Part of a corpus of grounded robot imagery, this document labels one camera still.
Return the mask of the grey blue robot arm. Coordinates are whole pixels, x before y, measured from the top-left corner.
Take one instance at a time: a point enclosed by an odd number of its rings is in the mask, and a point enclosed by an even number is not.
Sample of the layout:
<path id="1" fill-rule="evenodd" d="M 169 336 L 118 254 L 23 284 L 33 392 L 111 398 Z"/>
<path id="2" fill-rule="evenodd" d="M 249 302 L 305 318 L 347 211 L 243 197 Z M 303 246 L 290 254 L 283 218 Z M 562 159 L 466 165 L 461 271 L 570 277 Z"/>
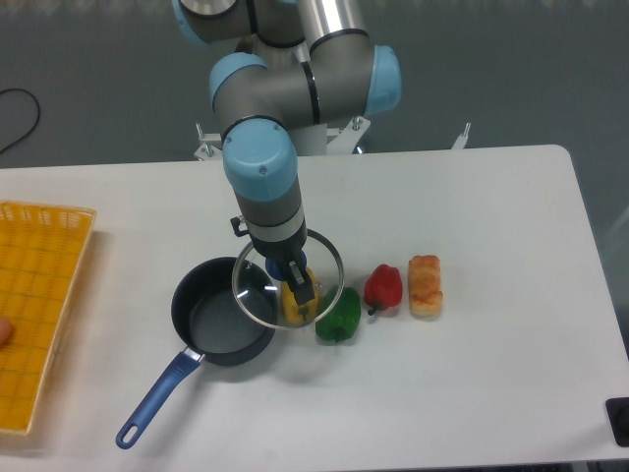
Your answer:
<path id="1" fill-rule="evenodd" d="M 307 56 L 272 67 L 253 52 L 220 59 L 209 75 L 223 165 L 255 249 L 272 260 L 296 301 L 314 289 L 294 129 L 394 108 L 402 77 L 394 51 L 372 43 L 355 1 L 177 1 L 185 34 L 202 43 L 254 36 Z"/>

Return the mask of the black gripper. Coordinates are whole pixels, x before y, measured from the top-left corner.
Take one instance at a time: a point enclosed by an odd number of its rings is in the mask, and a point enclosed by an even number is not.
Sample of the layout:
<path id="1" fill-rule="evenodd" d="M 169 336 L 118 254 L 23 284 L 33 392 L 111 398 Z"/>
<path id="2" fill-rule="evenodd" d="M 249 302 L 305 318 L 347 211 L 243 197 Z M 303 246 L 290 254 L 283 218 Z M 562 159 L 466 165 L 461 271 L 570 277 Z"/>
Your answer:
<path id="1" fill-rule="evenodd" d="M 242 215 L 230 219 L 237 237 L 249 236 L 254 248 L 265 258 L 273 261 L 272 274 L 284 275 L 289 271 L 288 284 L 296 303 L 306 305 L 315 298 L 312 278 L 306 268 L 303 247 L 307 240 L 305 219 L 295 215 L 289 221 L 276 226 L 259 226 L 247 221 Z"/>

